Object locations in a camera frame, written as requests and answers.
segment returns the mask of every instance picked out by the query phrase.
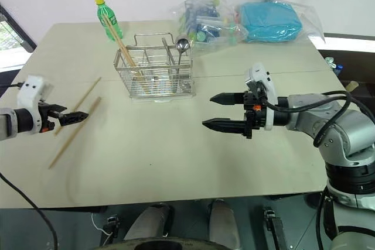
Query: bottle label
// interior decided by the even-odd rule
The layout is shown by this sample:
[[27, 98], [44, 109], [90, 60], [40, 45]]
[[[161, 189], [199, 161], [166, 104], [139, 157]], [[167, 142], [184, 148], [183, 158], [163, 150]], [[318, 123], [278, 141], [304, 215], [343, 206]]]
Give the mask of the bottle label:
[[[114, 26], [115, 24], [117, 24], [117, 20], [116, 20], [116, 17], [115, 16], [112, 16], [110, 17], [110, 21], [111, 21], [111, 24]], [[103, 18], [100, 18], [100, 22], [101, 22], [101, 25], [102, 26], [106, 26], [105, 24], [105, 21]]]

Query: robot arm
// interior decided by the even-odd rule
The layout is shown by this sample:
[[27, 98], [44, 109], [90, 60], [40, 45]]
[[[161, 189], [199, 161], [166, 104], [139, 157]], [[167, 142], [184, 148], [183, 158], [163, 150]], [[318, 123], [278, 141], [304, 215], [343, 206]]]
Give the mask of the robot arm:
[[17, 95], [19, 109], [0, 108], [0, 141], [14, 138], [18, 133], [43, 133], [54, 129], [49, 117], [59, 120], [61, 126], [81, 122], [88, 117], [85, 112], [62, 114], [66, 107], [47, 104], [45, 99], [52, 85], [38, 76], [29, 76]]
[[[322, 94], [276, 98], [271, 77], [261, 64], [256, 64], [248, 74], [245, 81], [249, 91], [221, 93], [210, 99], [221, 105], [243, 104], [244, 120], [213, 118], [202, 122], [204, 126], [219, 132], [240, 133], [251, 139], [253, 129], [270, 130], [272, 125], [278, 125], [315, 139], [342, 108], [337, 101], [332, 101], [333, 98]], [[316, 102], [320, 102], [320, 106], [299, 110]], [[347, 248], [334, 249], [354, 249], [354, 246], [369, 249], [365, 246], [375, 245], [374, 143], [373, 120], [351, 109], [343, 112], [317, 142], [328, 176], [325, 226], [328, 236], [334, 239], [332, 249], [347, 243], [346, 239], [358, 239], [363, 245], [348, 242]]]

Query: stainless steel basket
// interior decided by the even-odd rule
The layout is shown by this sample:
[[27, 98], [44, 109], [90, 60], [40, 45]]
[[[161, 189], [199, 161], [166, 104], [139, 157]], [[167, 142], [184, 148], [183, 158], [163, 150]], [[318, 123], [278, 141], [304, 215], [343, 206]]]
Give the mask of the stainless steel basket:
[[[140, 36], [168, 36], [171, 42], [160, 46], [139, 46]], [[179, 62], [179, 52], [171, 33], [139, 33], [134, 35], [134, 45], [128, 45], [127, 50], [136, 66], [131, 67], [120, 50], [114, 60], [118, 71], [131, 98], [149, 98], [151, 100], [166, 100], [190, 96], [193, 94], [191, 49], [182, 53]]]

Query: yellow bottle cap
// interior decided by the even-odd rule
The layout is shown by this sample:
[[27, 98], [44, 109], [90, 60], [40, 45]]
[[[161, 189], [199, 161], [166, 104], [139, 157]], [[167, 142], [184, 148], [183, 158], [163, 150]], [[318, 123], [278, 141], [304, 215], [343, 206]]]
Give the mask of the yellow bottle cap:
[[97, 5], [102, 5], [102, 4], [104, 4], [104, 0], [95, 0], [95, 3]]

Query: green plastic bottle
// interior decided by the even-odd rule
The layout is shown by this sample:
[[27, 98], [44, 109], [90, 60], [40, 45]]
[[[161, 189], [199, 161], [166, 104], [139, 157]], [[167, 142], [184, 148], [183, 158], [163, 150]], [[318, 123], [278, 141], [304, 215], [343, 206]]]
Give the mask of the green plastic bottle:
[[101, 25], [104, 27], [105, 33], [107, 34], [108, 38], [115, 41], [115, 39], [113, 38], [113, 36], [110, 32], [110, 29], [105, 24], [105, 21], [103, 19], [103, 15], [108, 16], [108, 19], [111, 21], [114, 30], [118, 34], [118, 37], [122, 38], [122, 30], [118, 26], [118, 23], [117, 23], [117, 20], [116, 20], [116, 17], [115, 17], [115, 13], [113, 12], [113, 10], [105, 4], [104, 0], [95, 0], [95, 2], [98, 5], [98, 18], [101, 22]]

